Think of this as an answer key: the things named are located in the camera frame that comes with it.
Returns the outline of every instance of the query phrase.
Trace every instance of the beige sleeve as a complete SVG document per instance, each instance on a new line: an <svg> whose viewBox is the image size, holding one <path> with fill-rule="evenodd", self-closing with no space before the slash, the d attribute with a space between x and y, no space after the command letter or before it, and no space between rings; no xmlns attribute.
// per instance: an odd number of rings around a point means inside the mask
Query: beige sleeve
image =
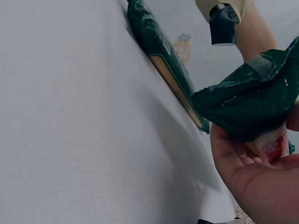
<svg viewBox="0 0 299 224"><path fill-rule="evenodd" d="M210 21L211 9L218 4L230 4L239 17L240 22L243 16L255 5L255 0L195 0L195 2L207 22Z"/></svg>

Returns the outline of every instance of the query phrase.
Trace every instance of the red object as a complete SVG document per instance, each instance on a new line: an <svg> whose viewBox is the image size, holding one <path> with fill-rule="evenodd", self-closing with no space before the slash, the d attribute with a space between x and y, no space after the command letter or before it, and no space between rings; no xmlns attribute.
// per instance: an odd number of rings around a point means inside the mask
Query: red object
<svg viewBox="0 0 299 224"><path fill-rule="evenodd" d="M269 142L266 144L262 152L267 157L267 161L269 163L273 163L281 157L285 156L288 147L288 138L287 134L284 134L280 138L276 139L276 141Z"/></svg>

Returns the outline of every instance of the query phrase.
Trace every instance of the white sheet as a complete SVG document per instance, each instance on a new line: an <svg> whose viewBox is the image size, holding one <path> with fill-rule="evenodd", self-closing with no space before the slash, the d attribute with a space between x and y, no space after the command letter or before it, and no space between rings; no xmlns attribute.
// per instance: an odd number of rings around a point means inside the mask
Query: white sheet
<svg viewBox="0 0 299 224"><path fill-rule="evenodd" d="M195 224L234 217L201 134L117 0L0 7L4 224Z"/></svg>

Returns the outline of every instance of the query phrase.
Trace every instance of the hand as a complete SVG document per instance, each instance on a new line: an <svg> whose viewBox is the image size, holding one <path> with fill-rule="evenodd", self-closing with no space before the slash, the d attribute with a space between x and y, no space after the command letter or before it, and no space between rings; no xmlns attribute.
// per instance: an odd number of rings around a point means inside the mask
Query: hand
<svg viewBox="0 0 299 224"><path fill-rule="evenodd" d="M289 120L292 124L288 127L298 131L299 105L292 109ZM273 164L261 162L244 144L215 124L211 144L221 178L240 207L257 224L299 222L299 154Z"/></svg>

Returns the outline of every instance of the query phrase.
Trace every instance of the green plastic bag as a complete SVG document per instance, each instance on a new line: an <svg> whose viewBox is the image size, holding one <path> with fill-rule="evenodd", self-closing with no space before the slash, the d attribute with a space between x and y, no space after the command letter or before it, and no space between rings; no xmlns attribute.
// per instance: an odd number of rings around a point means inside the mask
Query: green plastic bag
<svg viewBox="0 0 299 224"><path fill-rule="evenodd" d="M218 85L195 93L192 102L197 113L271 162L289 147L286 119L298 94L299 38L285 51L268 50L243 64Z"/></svg>
<svg viewBox="0 0 299 224"><path fill-rule="evenodd" d="M138 44L166 80L195 124L209 133L209 121L196 113L191 104L191 96L195 90L188 71L143 0L128 0L128 20Z"/></svg>

